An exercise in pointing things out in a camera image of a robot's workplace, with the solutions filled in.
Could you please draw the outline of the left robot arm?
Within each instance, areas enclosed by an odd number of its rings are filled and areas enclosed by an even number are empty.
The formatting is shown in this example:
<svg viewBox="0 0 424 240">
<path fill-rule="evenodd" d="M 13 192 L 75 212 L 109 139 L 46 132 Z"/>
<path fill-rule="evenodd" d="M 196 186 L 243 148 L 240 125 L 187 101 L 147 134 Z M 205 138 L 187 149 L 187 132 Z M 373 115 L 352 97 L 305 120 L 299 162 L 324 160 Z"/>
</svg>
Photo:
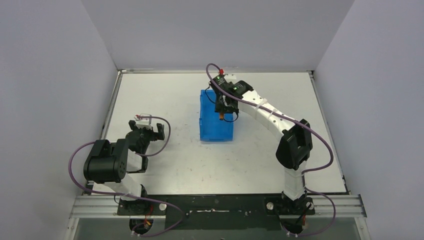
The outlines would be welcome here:
<svg viewBox="0 0 424 240">
<path fill-rule="evenodd" d="M 153 127 L 150 119 L 130 120 L 130 131 L 125 138 L 115 142 L 107 139 L 96 140 L 84 163 L 83 175 L 86 180 L 109 187 L 120 198 L 129 202 L 128 208 L 137 216 L 148 210 L 147 191 L 130 174 L 145 173 L 151 142 L 164 141 L 164 125 Z"/>
</svg>

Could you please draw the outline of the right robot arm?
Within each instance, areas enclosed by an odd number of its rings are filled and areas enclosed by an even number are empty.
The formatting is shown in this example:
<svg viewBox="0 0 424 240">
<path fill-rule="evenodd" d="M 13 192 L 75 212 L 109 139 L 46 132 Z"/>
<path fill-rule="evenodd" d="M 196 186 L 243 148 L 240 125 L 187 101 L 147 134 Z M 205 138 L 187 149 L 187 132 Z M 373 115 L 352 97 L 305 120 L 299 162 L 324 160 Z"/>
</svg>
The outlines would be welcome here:
<svg viewBox="0 0 424 240">
<path fill-rule="evenodd" d="M 261 97 L 248 83 L 226 81 L 219 74 L 210 81 L 216 94 L 215 111 L 223 114 L 244 112 L 261 123 L 278 140 L 276 159 L 284 167 L 282 209 L 295 214 L 302 207 L 301 198 L 306 195 L 302 171 L 313 148 L 312 134 L 292 122 L 291 118 L 277 110 L 268 100 Z"/>
</svg>

